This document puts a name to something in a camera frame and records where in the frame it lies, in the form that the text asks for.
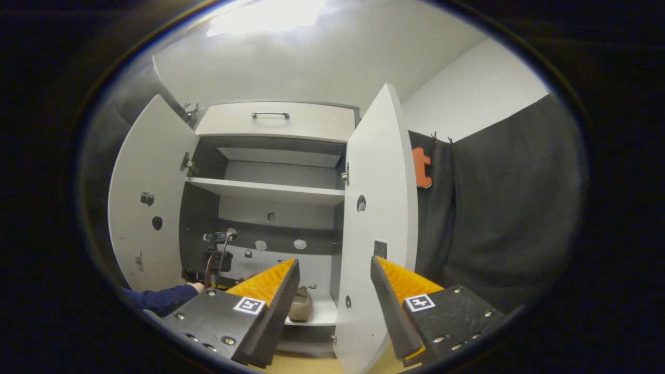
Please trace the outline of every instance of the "cabinet door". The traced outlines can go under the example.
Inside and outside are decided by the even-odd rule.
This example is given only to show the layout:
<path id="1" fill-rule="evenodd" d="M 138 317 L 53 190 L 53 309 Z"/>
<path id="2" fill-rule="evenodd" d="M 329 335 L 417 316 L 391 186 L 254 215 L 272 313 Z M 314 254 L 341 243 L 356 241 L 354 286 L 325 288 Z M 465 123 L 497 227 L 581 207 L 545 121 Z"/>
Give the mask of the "cabinet door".
<path id="1" fill-rule="evenodd" d="M 375 244 L 389 261 L 409 270 L 418 244 L 416 173 L 402 107 L 391 85 L 383 86 L 349 139 L 346 161 L 334 350 L 345 373 L 364 373 L 390 339 L 370 280 Z"/>
<path id="2" fill-rule="evenodd" d="M 178 226 L 187 170 L 198 135 L 159 95 L 138 117 L 122 144 L 108 194 L 108 228 L 116 259 L 136 291 L 182 284 Z M 141 194 L 154 195 L 151 205 Z M 161 220 L 156 230 L 153 219 Z"/>

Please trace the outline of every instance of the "floor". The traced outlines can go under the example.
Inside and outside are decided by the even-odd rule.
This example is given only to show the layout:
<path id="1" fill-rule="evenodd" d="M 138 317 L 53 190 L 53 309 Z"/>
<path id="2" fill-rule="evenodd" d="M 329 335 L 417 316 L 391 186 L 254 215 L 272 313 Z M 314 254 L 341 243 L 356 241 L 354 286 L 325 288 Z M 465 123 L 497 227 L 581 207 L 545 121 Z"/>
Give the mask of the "floor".
<path id="1" fill-rule="evenodd" d="M 392 350 L 392 344 L 388 346 L 383 356 L 367 372 L 367 374 L 395 374 L 401 373 L 407 369 L 412 369 L 418 365 L 405 368 L 402 363 L 395 358 Z M 316 374 L 343 374 L 344 371 L 336 358 L 310 358 L 298 355 L 275 354 L 273 364 L 260 369 L 251 366 L 252 369 L 260 370 L 268 374 L 290 374 L 290 373 L 316 373 Z"/>

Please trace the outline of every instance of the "metal handle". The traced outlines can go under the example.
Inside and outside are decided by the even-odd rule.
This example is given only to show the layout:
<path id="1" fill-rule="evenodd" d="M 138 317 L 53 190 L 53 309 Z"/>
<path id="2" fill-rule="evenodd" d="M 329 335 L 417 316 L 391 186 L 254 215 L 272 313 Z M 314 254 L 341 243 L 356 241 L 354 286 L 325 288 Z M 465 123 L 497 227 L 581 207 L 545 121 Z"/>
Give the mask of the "metal handle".
<path id="1" fill-rule="evenodd" d="M 280 116 L 284 116 L 284 118 L 289 119 L 291 115 L 289 113 L 284 113 L 284 112 L 254 112 L 251 114 L 252 118 L 256 118 L 259 114 L 278 114 Z"/>

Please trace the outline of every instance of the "label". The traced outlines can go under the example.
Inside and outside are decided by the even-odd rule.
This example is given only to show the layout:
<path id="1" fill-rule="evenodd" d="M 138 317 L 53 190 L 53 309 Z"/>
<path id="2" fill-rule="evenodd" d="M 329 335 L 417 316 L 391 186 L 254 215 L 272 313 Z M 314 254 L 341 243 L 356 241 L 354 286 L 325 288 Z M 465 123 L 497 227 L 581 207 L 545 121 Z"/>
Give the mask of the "label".
<path id="1" fill-rule="evenodd" d="M 265 305 L 265 301 L 252 299 L 251 297 L 243 297 L 240 302 L 233 307 L 233 310 L 241 311 L 243 313 L 257 315 L 261 313 L 261 309 Z"/>
<path id="2" fill-rule="evenodd" d="M 427 294 L 423 293 L 422 295 L 407 297 L 406 305 L 409 305 L 409 309 L 412 312 L 417 312 L 425 309 L 430 309 L 431 307 L 436 307 L 432 299 L 430 299 Z"/>

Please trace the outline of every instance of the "ceiling light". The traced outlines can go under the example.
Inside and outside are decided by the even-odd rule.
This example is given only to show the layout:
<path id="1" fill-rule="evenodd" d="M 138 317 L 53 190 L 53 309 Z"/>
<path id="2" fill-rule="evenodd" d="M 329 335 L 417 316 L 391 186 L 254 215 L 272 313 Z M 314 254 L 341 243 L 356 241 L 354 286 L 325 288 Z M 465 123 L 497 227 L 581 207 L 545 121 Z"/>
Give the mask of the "ceiling light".
<path id="1" fill-rule="evenodd" d="M 325 0 L 262 0 L 234 8 L 210 21 L 207 36 L 284 32 L 313 26 Z"/>

